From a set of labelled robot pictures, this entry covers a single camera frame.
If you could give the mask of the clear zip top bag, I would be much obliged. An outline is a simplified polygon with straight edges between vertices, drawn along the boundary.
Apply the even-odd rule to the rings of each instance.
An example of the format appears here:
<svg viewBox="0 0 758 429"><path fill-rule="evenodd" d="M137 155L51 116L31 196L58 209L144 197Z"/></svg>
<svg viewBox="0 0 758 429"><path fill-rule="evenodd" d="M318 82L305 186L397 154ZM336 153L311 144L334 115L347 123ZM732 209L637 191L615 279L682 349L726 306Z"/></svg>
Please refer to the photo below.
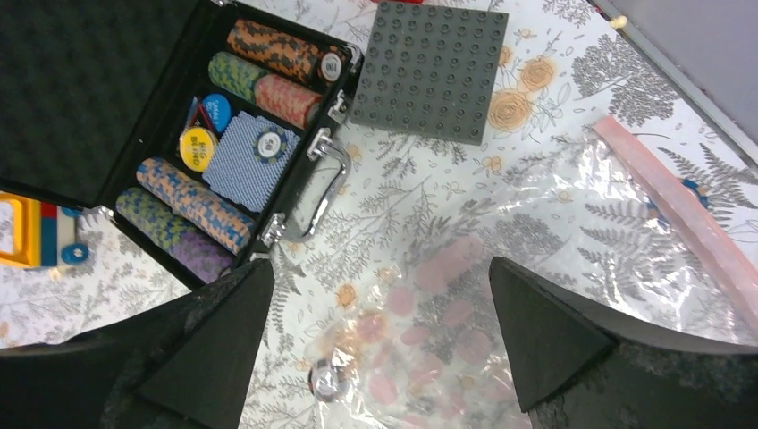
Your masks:
<svg viewBox="0 0 758 429"><path fill-rule="evenodd" d="M343 315L311 343L349 381L316 400L318 428L527 428L488 280L494 257L599 303L666 328L754 344L756 334L699 259L591 131L557 136L512 159L505 183L476 185L443 205L388 181L354 214L338 213L328 244L349 233L343 258L313 257Z"/></svg>

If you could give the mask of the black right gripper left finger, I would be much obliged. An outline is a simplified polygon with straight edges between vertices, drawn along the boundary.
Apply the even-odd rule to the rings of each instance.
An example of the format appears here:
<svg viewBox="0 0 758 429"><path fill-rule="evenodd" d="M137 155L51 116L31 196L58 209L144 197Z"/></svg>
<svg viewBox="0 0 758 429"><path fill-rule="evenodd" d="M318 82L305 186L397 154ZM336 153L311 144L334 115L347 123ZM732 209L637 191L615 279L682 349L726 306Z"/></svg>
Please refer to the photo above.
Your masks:
<svg viewBox="0 0 758 429"><path fill-rule="evenodd" d="M260 259L62 343L3 349L2 427L237 427L273 289Z"/></svg>

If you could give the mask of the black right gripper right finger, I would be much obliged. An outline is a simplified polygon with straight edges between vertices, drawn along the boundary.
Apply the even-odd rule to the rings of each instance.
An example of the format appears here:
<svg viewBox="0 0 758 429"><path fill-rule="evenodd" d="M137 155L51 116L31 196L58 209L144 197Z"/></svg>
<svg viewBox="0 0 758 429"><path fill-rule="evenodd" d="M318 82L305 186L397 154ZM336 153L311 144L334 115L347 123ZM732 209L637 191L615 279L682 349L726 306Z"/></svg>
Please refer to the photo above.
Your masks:
<svg viewBox="0 0 758 429"><path fill-rule="evenodd" d="M489 278L533 427L756 427L756 348L642 321L504 257Z"/></svg>

